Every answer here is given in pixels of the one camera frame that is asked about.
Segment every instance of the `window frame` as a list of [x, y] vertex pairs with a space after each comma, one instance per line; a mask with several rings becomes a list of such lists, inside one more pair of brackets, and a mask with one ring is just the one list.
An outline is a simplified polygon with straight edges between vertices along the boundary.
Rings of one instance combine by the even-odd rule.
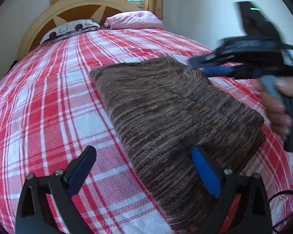
[[136, 0], [128, 0], [134, 5], [136, 5], [138, 8], [144, 8], [144, 0], [136, 1]]

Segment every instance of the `patterned pillow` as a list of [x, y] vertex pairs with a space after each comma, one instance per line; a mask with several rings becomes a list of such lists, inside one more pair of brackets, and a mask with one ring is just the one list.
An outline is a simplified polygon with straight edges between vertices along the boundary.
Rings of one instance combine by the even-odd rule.
[[77, 34], [81, 34], [83, 32], [97, 30], [99, 28], [99, 24], [93, 22], [90, 19], [80, 19], [67, 22], [48, 31], [40, 41], [40, 44], [42, 44], [46, 40], [59, 41]]

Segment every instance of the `hand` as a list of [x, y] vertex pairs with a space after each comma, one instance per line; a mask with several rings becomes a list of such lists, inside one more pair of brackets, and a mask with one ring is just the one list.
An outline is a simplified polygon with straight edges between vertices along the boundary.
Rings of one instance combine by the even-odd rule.
[[[283, 77], [276, 79], [277, 89], [288, 97], [293, 97], [293, 77]], [[275, 97], [270, 96], [264, 89], [260, 82], [254, 82], [254, 89], [260, 91], [261, 102], [266, 109], [267, 117], [271, 121], [271, 129], [280, 136], [290, 134], [292, 127], [292, 119], [286, 115], [286, 109], [283, 102]]]

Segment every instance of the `red plaid bedsheet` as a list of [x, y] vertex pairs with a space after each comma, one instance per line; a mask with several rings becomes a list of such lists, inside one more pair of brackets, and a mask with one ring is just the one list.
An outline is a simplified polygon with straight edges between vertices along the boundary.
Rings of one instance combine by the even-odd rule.
[[[100, 30], [43, 44], [21, 60], [0, 82], [0, 222], [5, 229], [15, 233], [16, 208], [28, 173], [52, 174], [93, 145], [97, 161], [73, 201], [95, 233], [191, 233], [190, 228], [169, 228], [137, 178], [89, 72], [161, 55], [185, 63], [209, 51], [162, 30]], [[212, 82], [265, 116], [250, 80]], [[270, 197], [293, 189], [293, 154], [282, 150], [267, 119], [263, 131], [267, 140], [243, 173], [261, 173]], [[51, 209], [60, 229], [67, 232], [57, 209]], [[293, 210], [293, 198], [280, 196], [271, 210], [274, 223], [283, 219]]]

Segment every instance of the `headboard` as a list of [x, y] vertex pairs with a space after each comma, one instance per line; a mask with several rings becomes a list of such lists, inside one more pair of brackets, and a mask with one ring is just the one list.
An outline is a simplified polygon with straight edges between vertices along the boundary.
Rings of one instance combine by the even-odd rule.
[[48, 31], [63, 23], [92, 18], [102, 25], [110, 16], [138, 10], [137, 6], [127, 0], [60, 0], [31, 25], [21, 43], [18, 60], [39, 46], [40, 40]]

